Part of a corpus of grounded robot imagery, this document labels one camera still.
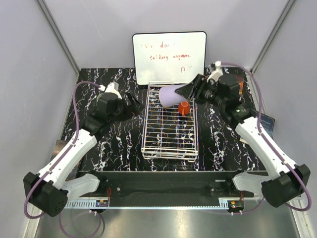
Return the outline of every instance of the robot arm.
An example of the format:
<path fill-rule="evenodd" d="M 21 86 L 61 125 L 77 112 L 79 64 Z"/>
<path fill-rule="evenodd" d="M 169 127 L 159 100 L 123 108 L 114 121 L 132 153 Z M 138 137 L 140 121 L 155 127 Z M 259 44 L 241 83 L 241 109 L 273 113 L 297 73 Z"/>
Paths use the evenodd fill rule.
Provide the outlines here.
<path fill-rule="evenodd" d="M 105 193 L 106 177 L 95 171 L 72 181 L 65 182 L 65 180 L 80 159 L 109 132 L 112 124 L 137 116 L 143 109 L 143 106 L 130 93 L 127 93 L 130 105 L 127 105 L 118 92 L 118 84 L 115 82 L 109 84 L 107 88 L 101 86 L 100 90 L 103 93 L 97 97 L 93 111 L 81 123 L 77 140 L 74 142 L 74 135 L 48 165 L 36 175 L 29 172 L 24 177 L 24 190 L 27 196 L 34 184 L 47 171 L 50 172 L 36 187 L 29 202 L 51 217 L 60 213 L 68 200 L 89 192 L 96 195 Z M 51 166 L 60 159 L 69 146 L 72 148 L 50 171 Z"/>
<path fill-rule="evenodd" d="M 268 176 L 251 175 L 246 172 L 236 175 L 232 179 L 236 189 L 261 194 L 273 207 L 279 207 L 302 194 L 303 188 L 285 163 L 297 173 L 305 185 L 310 176 L 309 168 L 306 165 L 298 166 L 265 130 L 261 130 L 273 148 L 282 155 L 284 162 L 276 156 L 272 147 L 258 131 L 256 112 L 240 101 L 240 86 L 235 76 L 222 74 L 219 61 L 213 65 L 213 68 L 214 71 L 209 78 L 198 74 L 191 83 L 177 88 L 175 93 L 187 100 L 195 98 L 199 104 L 207 102 L 217 106 L 224 121 L 247 141 L 265 166 Z"/>

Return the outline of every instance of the cable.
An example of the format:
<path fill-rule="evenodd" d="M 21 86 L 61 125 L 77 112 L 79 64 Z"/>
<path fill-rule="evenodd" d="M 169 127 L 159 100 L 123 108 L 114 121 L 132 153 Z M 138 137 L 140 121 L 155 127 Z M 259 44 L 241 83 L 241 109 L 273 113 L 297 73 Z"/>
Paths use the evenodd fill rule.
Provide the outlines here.
<path fill-rule="evenodd" d="M 295 178 L 298 180 L 298 182 L 300 183 L 301 187 L 303 188 L 306 196 L 307 196 L 307 200 L 308 200 L 308 203 L 307 203 L 307 207 L 306 208 L 297 208 L 297 207 L 293 207 L 291 206 L 290 204 L 286 203 L 285 205 L 290 207 L 291 209 L 294 209 L 296 211 L 299 211 L 299 212 L 305 212 L 305 211 L 308 211 L 311 206 L 312 206 L 312 198 L 308 192 L 308 189 L 306 188 L 305 184 L 303 183 L 303 181 L 301 180 L 301 178 L 298 176 L 298 174 L 293 170 L 293 168 L 288 164 L 288 163 L 285 163 L 285 160 L 284 158 L 280 155 L 280 153 L 275 149 L 275 147 L 270 143 L 270 141 L 268 140 L 268 138 L 262 134 L 262 129 L 261 129 L 261 116 L 262 116 L 262 108 L 263 108 L 263 105 L 262 105 L 262 94 L 261 94 L 261 91 L 260 91 L 260 87 L 258 85 L 258 82 L 255 80 L 254 76 L 247 70 L 245 69 L 244 67 L 236 64 L 236 63 L 229 63 L 229 62 L 221 62 L 222 65 L 230 65 L 230 66 L 234 66 L 234 67 L 239 67 L 241 68 L 246 74 L 248 74 L 251 78 L 251 80 L 254 82 L 255 86 L 256 86 L 256 89 L 257 89 L 257 92 L 258 92 L 258 95 L 259 95 L 259 114 L 258 114 L 258 121 L 257 121 L 257 126 L 258 126 L 258 131 L 260 133 L 260 135 L 262 136 L 262 138 L 264 139 L 264 141 L 268 144 L 268 146 L 274 151 L 274 153 L 278 156 L 278 158 L 285 164 L 285 166 L 291 171 L 291 173 L 295 176 Z"/>
<path fill-rule="evenodd" d="M 75 121 L 76 121 L 76 132 L 75 132 L 75 137 L 74 137 L 74 140 L 73 141 L 77 141 L 77 138 L 79 136 L 79 117 L 78 117 L 78 111 L 77 111 L 77 105 L 76 105 L 76 90 L 77 88 L 81 85 L 81 84 L 92 84 L 94 85 L 95 87 L 98 87 L 99 88 L 99 85 L 96 84 L 96 83 L 93 83 L 93 82 L 88 82 L 88 81 L 83 81 L 83 82 L 80 82 L 80 83 L 77 83 L 76 86 L 75 86 L 75 89 L 74 89 L 74 92 L 73 92 L 73 96 L 72 96 L 72 101 L 73 101 L 73 107 L 74 107 L 74 112 L 75 112 Z M 45 213 L 41 213 L 40 215 L 38 216 L 31 216 L 29 213 L 28 213 L 28 202 L 34 192 L 34 190 L 37 188 L 37 186 L 45 179 L 45 177 L 47 175 L 49 175 L 49 173 L 56 167 L 56 165 L 59 164 L 59 162 L 65 157 L 65 155 L 70 151 L 70 149 L 73 147 L 73 145 L 71 144 L 65 151 L 64 153 L 59 157 L 58 160 L 56 160 L 56 162 L 49 168 L 49 171 L 45 172 L 42 177 L 40 177 L 40 179 L 34 184 L 34 186 L 31 188 L 31 190 L 29 191 L 28 195 L 26 196 L 25 198 L 25 201 L 24 201 L 24 214 L 27 218 L 29 219 L 37 219 L 37 218 L 40 218 L 41 216 L 43 216 Z"/>
<path fill-rule="evenodd" d="M 107 195 L 108 195 L 108 205 L 106 206 L 106 208 L 108 208 L 108 207 L 109 207 L 109 204 L 110 204 L 111 188 L 110 188 L 110 187 L 107 188 L 106 191 L 107 191 Z M 72 221 L 75 220 L 75 219 L 77 219 L 78 217 L 82 216 L 83 214 L 85 214 L 85 213 L 81 213 L 81 214 L 77 215 L 75 218 L 72 219 Z M 94 236 L 97 234 L 97 232 L 99 231 L 99 229 L 100 229 L 101 221 L 102 221 L 102 216 L 101 216 L 99 213 L 97 213 L 96 211 L 95 211 L 95 214 L 98 214 L 98 215 L 99 215 L 99 218 L 100 218 L 100 220 L 99 220 L 99 225 L 97 226 L 97 228 L 96 228 L 96 230 L 95 230 L 94 233 L 92 233 L 90 236 L 85 237 L 85 238 L 92 238 L 92 237 L 94 237 Z M 68 233 L 66 232 L 66 230 L 65 230 L 64 227 L 66 227 L 66 226 L 69 225 L 70 223 L 68 223 L 67 225 L 64 225 L 64 226 L 62 225 L 62 223 L 61 223 L 61 213 L 59 214 L 59 217 L 58 217 L 58 223 L 59 223 L 59 227 L 60 227 L 61 231 L 62 231 L 67 237 L 69 237 L 69 238 L 77 238 L 77 237 L 74 237 L 74 236 L 72 236 L 72 235 L 70 235 L 70 234 L 68 234 Z"/>
<path fill-rule="evenodd" d="M 87 236 L 87 237 L 84 237 L 84 238 L 92 238 L 92 237 L 94 237 L 97 234 L 97 232 L 99 231 L 99 229 L 100 229 L 102 216 L 99 213 L 97 213 L 97 212 L 94 212 L 94 214 L 98 214 L 99 215 L 99 224 L 97 226 L 97 229 L 90 236 Z M 78 237 L 74 237 L 74 236 L 68 234 L 67 231 L 64 229 L 64 227 L 63 227 L 63 225 L 61 223 L 61 213 L 58 215 L 58 222 L 59 222 L 59 227 L 60 227 L 61 231 L 64 233 L 64 235 L 66 235 L 69 238 L 78 238 Z"/>

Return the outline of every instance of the gray wall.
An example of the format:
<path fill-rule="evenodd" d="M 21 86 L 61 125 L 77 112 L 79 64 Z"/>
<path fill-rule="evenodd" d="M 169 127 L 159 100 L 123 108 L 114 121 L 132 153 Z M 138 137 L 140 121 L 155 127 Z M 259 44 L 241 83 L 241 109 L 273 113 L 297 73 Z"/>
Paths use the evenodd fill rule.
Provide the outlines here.
<path fill-rule="evenodd" d="M 0 237 L 25 229 L 23 177 L 49 160 L 76 74 L 34 0 L 0 0 Z"/>
<path fill-rule="evenodd" d="M 317 234 L 317 1 L 297 1 L 256 76 L 268 115 L 276 118 L 274 138 L 298 164 L 311 169 L 308 212 Z"/>
<path fill-rule="evenodd" d="M 45 0 L 81 68 L 133 67 L 132 35 L 207 33 L 206 65 L 253 66 L 287 0 Z"/>

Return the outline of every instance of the wire rack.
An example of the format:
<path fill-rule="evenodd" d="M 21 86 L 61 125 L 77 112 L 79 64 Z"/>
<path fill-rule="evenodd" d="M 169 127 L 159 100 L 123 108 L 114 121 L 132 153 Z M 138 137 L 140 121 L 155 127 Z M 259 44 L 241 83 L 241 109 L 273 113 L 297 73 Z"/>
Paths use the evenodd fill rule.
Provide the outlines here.
<path fill-rule="evenodd" d="M 198 156 L 196 104 L 184 117 L 178 105 L 163 107 L 159 90 L 164 85 L 149 85 L 143 128 L 142 153 L 144 159 L 181 159 L 194 162 Z"/>

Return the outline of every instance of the black marble surface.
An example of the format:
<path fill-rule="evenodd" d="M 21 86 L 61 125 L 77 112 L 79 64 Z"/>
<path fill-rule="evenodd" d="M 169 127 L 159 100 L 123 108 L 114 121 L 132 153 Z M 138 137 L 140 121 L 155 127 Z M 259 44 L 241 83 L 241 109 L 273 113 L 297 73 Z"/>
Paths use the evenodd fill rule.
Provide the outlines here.
<path fill-rule="evenodd" d="M 224 68 L 244 80 L 243 100 L 253 104 L 250 88 L 243 71 Z M 147 89 L 136 83 L 133 68 L 88 68 L 81 70 L 79 81 L 91 81 L 107 86 L 116 81 L 119 91 L 130 91 L 145 106 Z M 78 88 L 76 93 L 79 118 L 87 116 L 93 100 L 99 94 L 91 85 Z M 144 112 L 136 118 L 115 124 L 109 134 L 83 158 L 80 171 L 235 171 L 265 170 L 249 145 L 239 141 L 239 136 L 221 119 L 216 107 L 198 105 L 199 156 L 196 162 L 183 160 L 145 160 L 141 153 Z M 70 108 L 62 139 L 69 140 L 75 130 L 74 109 Z"/>

